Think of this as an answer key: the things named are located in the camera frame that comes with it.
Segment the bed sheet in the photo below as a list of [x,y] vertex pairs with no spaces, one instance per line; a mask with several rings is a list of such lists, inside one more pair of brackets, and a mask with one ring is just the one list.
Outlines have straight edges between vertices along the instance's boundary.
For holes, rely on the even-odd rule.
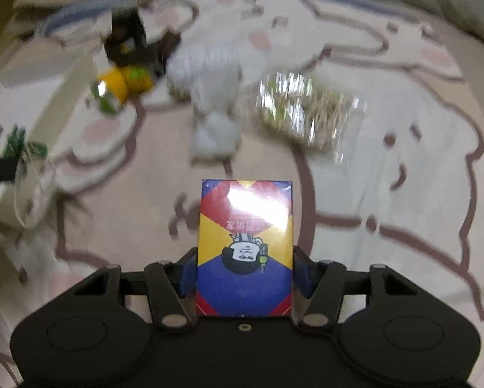
[[[470,382],[484,388],[484,114],[458,34],[370,0],[155,0],[142,16],[149,40],[171,27],[184,44],[236,48],[244,86],[285,65],[361,95],[350,166],[252,133],[232,161],[192,166],[191,108],[164,81],[114,118],[77,109],[55,159],[67,196],[0,249],[0,387],[20,380],[8,341],[23,317],[97,267],[179,259],[196,245],[201,180],[227,177],[292,181],[295,243],[311,258],[385,263],[465,315],[482,339]],[[345,299],[342,319],[361,307]]]

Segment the metal screw head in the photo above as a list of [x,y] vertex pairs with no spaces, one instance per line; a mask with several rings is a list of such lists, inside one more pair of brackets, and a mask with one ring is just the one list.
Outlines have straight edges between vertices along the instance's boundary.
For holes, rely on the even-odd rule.
[[238,326],[238,329],[244,333],[247,333],[248,331],[251,331],[253,329],[253,326],[248,323],[243,323]]
[[323,327],[329,322],[328,317],[322,313],[309,313],[303,317],[303,323],[309,327]]
[[165,315],[161,323],[165,327],[169,328],[180,328],[183,327],[184,325],[188,324],[188,318],[185,317],[184,315],[181,315],[179,313],[171,313],[169,315]]

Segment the red and yellow card box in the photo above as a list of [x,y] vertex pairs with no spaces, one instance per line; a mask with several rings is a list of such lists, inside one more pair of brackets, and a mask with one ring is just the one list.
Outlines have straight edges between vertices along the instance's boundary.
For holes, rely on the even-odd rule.
[[200,315],[290,313],[292,184],[202,182],[196,307]]

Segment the round pad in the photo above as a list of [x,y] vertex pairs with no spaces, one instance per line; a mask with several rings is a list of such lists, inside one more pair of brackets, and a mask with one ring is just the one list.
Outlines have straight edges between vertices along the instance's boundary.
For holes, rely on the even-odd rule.
[[383,335],[399,349],[425,351],[436,348],[445,338],[445,331],[428,318],[400,317],[384,325]]
[[73,317],[53,324],[46,337],[59,350],[80,351],[98,346],[107,333],[107,325],[96,318]]
[[341,345],[361,368],[404,384],[448,382],[471,369],[480,342],[465,318],[439,305],[428,313],[387,309],[370,306],[342,325]]
[[122,373],[149,342],[149,325],[134,312],[86,296],[46,305],[18,325],[10,344],[25,379],[79,386]]

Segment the cartoon face illustration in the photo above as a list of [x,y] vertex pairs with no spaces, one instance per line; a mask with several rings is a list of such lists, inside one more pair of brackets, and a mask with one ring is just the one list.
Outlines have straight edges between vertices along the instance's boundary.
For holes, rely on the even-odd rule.
[[256,261],[260,247],[254,242],[235,242],[230,245],[233,250],[233,259],[237,261]]
[[230,235],[233,243],[222,250],[222,263],[235,274],[262,273],[267,263],[267,245],[250,233]]

